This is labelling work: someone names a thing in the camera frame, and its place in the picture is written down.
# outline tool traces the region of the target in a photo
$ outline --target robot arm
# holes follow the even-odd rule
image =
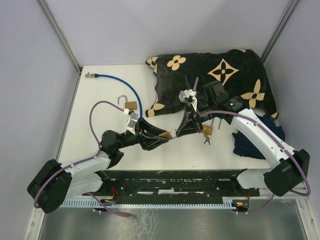
[[[171,131],[175,132],[177,138],[201,133],[202,123],[214,117],[225,119],[227,123],[241,131],[270,164],[268,169],[244,169],[236,176],[231,176],[230,179],[235,180],[236,185],[242,189],[268,188],[275,195],[283,196],[303,181],[298,168],[285,151],[293,155],[307,175],[310,156],[305,150],[295,151],[293,147],[279,139],[257,118],[252,109],[246,108],[241,97],[230,98],[220,82],[213,81],[203,88],[208,103],[202,106],[204,108],[202,113],[197,110],[196,92],[192,89],[181,91],[179,98],[185,103],[184,116],[178,129]],[[71,165],[50,181],[40,194],[37,204],[45,213],[54,211],[65,199],[87,192],[96,192],[103,183],[108,183],[110,178],[104,170],[115,166],[121,160],[124,154],[119,149],[140,144],[143,150],[150,151],[174,138],[171,132],[149,124],[144,118],[138,118],[134,112],[129,112],[127,109],[126,111],[129,116],[127,131],[124,133],[105,131],[100,142],[101,152],[94,159],[76,166],[73,166],[73,163],[77,161],[60,165],[52,159],[43,166],[27,188],[34,199],[39,189],[54,173]]]

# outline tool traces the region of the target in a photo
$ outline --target small key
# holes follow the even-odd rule
[[[206,144],[207,142],[208,142],[209,145],[210,145],[210,137],[208,137],[208,136],[205,137],[205,141],[204,141],[203,144]]]

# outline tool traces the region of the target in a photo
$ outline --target padlock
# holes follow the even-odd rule
[[[173,137],[171,136],[171,134],[170,134],[168,131],[165,131],[165,132],[163,132],[163,133],[160,133],[160,134],[158,135],[158,137],[165,138],[165,139],[167,139],[167,140],[173,139]]]
[[[137,102],[136,101],[128,101],[124,104],[124,107],[126,109],[129,109],[129,110],[137,110],[138,109],[138,106],[137,106]]]
[[[212,126],[208,126],[208,125],[202,125],[202,126],[203,126],[202,133],[206,134],[208,136],[211,136],[214,128]]]

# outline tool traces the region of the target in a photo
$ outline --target black fabric with gold pattern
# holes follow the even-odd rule
[[[226,53],[165,54],[145,62],[153,68],[157,83],[157,99],[146,110],[147,117],[176,113],[184,108],[179,100],[180,91],[191,89],[196,77],[198,109],[207,99],[203,85],[218,80],[229,96],[241,96],[251,108],[260,108],[276,119],[276,102],[260,57],[251,49],[232,49]]]

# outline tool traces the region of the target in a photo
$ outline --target black cloth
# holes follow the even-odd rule
[[[285,132],[281,126],[276,126],[274,120],[268,116],[258,116],[258,118],[282,141],[285,142]],[[241,157],[250,157],[254,159],[266,159],[262,153],[253,145],[253,143],[242,132],[232,133],[234,137],[233,153]]]
[[[157,83],[157,99],[145,112],[147,117],[172,114],[184,108],[180,91],[192,89],[196,78],[198,109],[208,101],[203,85],[220,81],[231,98],[241,96],[251,108],[260,108],[278,117],[276,102],[260,57],[250,49],[232,49],[225,53],[164,54],[149,58]]]

